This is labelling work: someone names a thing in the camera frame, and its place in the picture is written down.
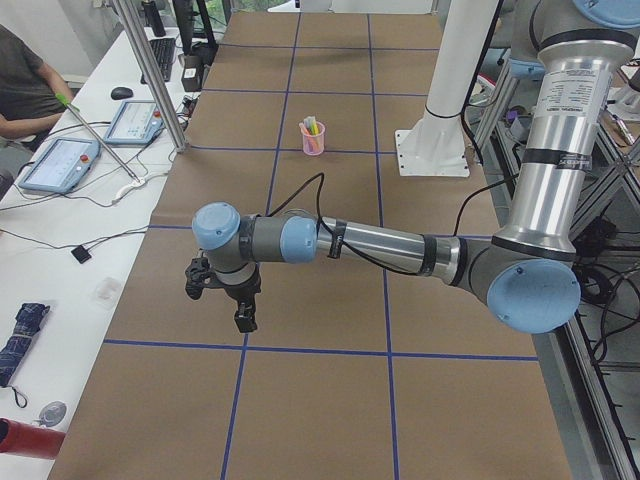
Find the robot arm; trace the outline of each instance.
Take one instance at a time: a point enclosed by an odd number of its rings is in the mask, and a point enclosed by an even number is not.
[[[197,299],[204,288],[223,288],[238,302],[240,331],[251,332],[258,263],[310,262],[327,251],[332,258],[344,253],[392,271],[439,277],[523,332],[569,321],[580,286],[570,269],[575,249],[568,233],[613,72],[633,57],[638,31],[629,29],[640,27],[640,2],[542,0],[529,25],[546,75],[510,217],[491,241],[329,218],[240,217],[230,205],[213,203],[193,220],[203,254],[187,269],[187,293]]]

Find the black keyboard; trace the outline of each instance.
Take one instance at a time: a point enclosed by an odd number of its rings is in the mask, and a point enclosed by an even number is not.
[[[153,55],[156,57],[162,78],[165,82],[171,80],[171,67],[173,67],[173,54],[176,50],[175,38],[154,38],[149,40]],[[144,75],[140,79],[141,83],[147,83]]]

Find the light blue joint cover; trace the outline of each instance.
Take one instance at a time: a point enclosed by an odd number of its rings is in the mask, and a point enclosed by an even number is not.
[[[550,332],[567,323],[580,304],[580,284],[555,260],[512,265],[491,283],[487,306],[498,320],[525,333]]]
[[[640,27],[638,0],[573,0],[585,17],[603,27],[627,30]]]
[[[545,70],[541,63],[510,58],[511,76],[520,80],[541,80]]]
[[[316,256],[318,233],[311,218],[291,217],[282,227],[280,253],[287,263],[307,263]]]
[[[191,222],[193,234],[203,250],[215,250],[238,231],[240,214],[228,203],[216,202],[198,210]]]

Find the white table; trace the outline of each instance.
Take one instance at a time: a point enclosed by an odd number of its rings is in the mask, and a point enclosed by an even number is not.
[[[177,34],[177,29],[167,29],[167,35]],[[185,95],[180,82],[181,70],[176,61],[171,82],[166,84],[176,107]],[[110,92],[116,86],[131,88],[133,99],[152,99],[149,88],[140,83],[140,69],[124,32],[73,103],[89,122],[111,120],[120,105],[120,101],[110,98]],[[77,121],[66,112],[54,130],[75,124]],[[104,132],[106,128],[98,127],[98,131]],[[63,135],[91,138],[81,128],[65,131]],[[138,151],[137,148],[117,149],[125,160]],[[164,173],[171,168],[169,157],[172,152],[173,144],[164,131],[140,155],[140,160],[149,172]],[[130,166],[136,174],[145,174],[145,169],[135,160]],[[144,227],[149,223],[165,179],[161,176],[151,180],[110,208],[100,208],[88,200],[55,198],[24,208],[2,210],[30,203],[12,188],[0,202],[0,228],[54,245],[65,245]],[[71,195],[110,204],[116,192],[131,182],[106,152],[95,162],[80,187],[94,180]],[[71,255],[71,249],[53,250],[0,232],[0,348],[13,331],[14,318],[22,303],[51,305],[42,330],[11,380],[28,396],[29,404],[25,409],[18,408],[13,391],[0,389],[0,417],[29,423],[38,418],[42,407],[59,400],[66,403],[68,413],[55,428],[67,430],[142,238],[143,235],[133,235],[107,241],[92,250],[93,258],[81,265]],[[101,300],[97,291],[105,285],[117,288],[107,292],[111,294],[110,298]],[[53,461],[49,460],[0,454],[0,478],[44,479],[52,465]]]

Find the umbrella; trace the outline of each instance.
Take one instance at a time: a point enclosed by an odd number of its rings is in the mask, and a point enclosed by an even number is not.
[[[40,323],[49,312],[49,306],[41,303],[23,303],[16,315],[16,326],[9,337],[7,345],[0,351],[0,387],[8,387],[11,376],[18,368],[22,358],[27,353],[31,341],[40,331]],[[23,404],[18,401],[18,392],[14,387],[16,403],[20,407],[26,406],[26,398]]]

